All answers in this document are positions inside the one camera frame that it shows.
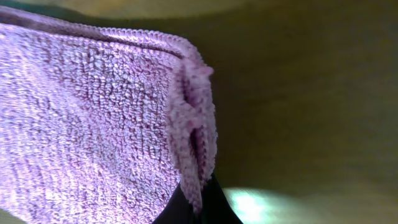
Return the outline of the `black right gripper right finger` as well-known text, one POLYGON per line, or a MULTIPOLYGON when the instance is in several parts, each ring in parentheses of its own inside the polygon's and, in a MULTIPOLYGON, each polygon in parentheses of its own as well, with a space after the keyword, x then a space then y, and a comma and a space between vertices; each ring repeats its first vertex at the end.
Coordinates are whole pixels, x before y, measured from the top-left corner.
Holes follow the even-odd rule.
POLYGON ((202 191, 200 224, 243 224, 229 205, 214 174, 202 191))

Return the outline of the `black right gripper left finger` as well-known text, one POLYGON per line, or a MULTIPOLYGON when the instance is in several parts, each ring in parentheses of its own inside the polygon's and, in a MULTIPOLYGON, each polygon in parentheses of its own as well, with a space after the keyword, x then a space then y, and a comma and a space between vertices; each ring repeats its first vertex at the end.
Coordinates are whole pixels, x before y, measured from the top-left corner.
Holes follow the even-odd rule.
POLYGON ((193 207, 178 184, 166 207, 152 224, 194 224, 194 222, 193 207))

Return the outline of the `purple microfiber cloth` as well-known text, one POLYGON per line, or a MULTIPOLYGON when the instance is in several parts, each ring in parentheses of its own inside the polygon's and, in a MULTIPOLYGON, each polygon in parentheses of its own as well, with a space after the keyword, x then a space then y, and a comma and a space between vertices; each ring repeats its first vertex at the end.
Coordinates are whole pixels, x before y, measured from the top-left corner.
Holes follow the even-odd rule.
POLYGON ((152 223, 215 166, 210 75, 184 38, 1 8, 1 208, 27 223, 152 223))

